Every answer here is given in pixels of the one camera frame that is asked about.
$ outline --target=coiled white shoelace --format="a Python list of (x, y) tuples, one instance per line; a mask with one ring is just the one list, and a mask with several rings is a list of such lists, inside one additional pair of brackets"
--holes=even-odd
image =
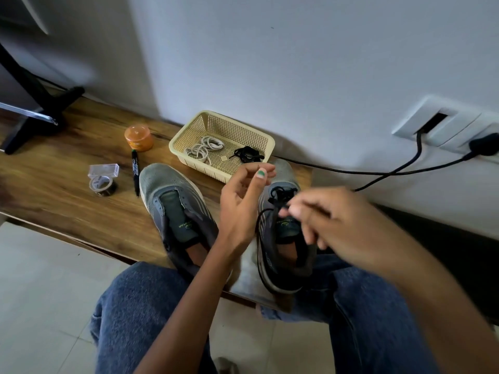
[(184, 149), (184, 154), (194, 156), (195, 159), (206, 163), (208, 161), (208, 165), (212, 165), (212, 161), (208, 157), (209, 151), (218, 151), (221, 150), (225, 144), (217, 138), (204, 136), (201, 138), (200, 143), (194, 144), (190, 148)]

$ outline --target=tape roll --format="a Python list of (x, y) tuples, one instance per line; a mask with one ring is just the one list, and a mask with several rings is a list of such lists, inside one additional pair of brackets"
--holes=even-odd
[(95, 194), (101, 197), (109, 197), (116, 191), (118, 185), (111, 177), (97, 176), (90, 180), (89, 187)]

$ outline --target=shoe with black laces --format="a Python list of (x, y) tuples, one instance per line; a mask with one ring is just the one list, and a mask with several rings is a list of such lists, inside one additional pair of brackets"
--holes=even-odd
[(192, 279), (218, 236), (218, 227), (198, 187), (166, 164), (140, 173), (140, 194), (159, 230), (168, 257)]
[(305, 243), (298, 220), (278, 216), (300, 187), (287, 161), (277, 159), (273, 164), (277, 175), (259, 198), (258, 271), (269, 291), (293, 294), (312, 274), (317, 246)]

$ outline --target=tiled floor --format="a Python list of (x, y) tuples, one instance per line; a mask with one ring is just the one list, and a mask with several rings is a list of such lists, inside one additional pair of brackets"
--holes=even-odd
[[(89, 317), (128, 265), (10, 223), (0, 227), (0, 252), (0, 372), (92, 373)], [(212, 357), (242, 374), (334, 372), (324, 324), (264, 320), (221, 299), (209, 336)]]

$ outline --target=jeans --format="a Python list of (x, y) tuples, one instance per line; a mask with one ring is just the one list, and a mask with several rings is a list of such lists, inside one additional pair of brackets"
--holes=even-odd
[[(96, 373), (132, 373), (188, 286), (176, 270), (145, 262), (117, 276), (99, 299), (90, 323), (97, 345)], [(263, 307), (262, 315), (328, 323), (338, 374), (438, 373), (398, 291), (334, 254), (317, 256), (291, 314)], [(216, 373), (208, 340), (199, 372)]]

